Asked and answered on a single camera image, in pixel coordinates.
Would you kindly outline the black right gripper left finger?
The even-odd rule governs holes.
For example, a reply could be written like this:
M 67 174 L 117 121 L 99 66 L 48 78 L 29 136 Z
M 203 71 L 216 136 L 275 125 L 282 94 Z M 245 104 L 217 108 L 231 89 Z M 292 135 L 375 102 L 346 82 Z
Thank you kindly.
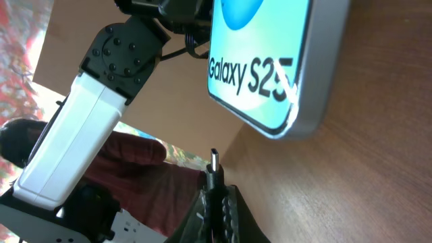
M 180 226 L 171 236 L 175 243 L 205 243 L 208 242 L 209 217 L 206 210 L 206 195 L 200 190 Z

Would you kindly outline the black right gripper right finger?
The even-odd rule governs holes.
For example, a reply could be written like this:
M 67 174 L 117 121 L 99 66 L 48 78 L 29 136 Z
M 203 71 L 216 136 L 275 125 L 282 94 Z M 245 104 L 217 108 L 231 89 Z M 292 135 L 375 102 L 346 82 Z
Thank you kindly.
M 223 237 L 229 243 L 270 243 L 235 185 L 222 200 Z

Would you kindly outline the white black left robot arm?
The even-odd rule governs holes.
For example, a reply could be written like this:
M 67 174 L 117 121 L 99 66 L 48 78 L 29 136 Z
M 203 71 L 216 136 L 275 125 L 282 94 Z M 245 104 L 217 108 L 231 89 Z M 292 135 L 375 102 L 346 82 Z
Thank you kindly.
M 213 4 L 203 0 L 118 1 L 129 18 L 95 36 L 71 91 L 11 188 L 1 223 L 23 242 L 164 242 L 104 188 L 81 178 L 160 61 L 171 33 L 193 55 L 209 40 Z

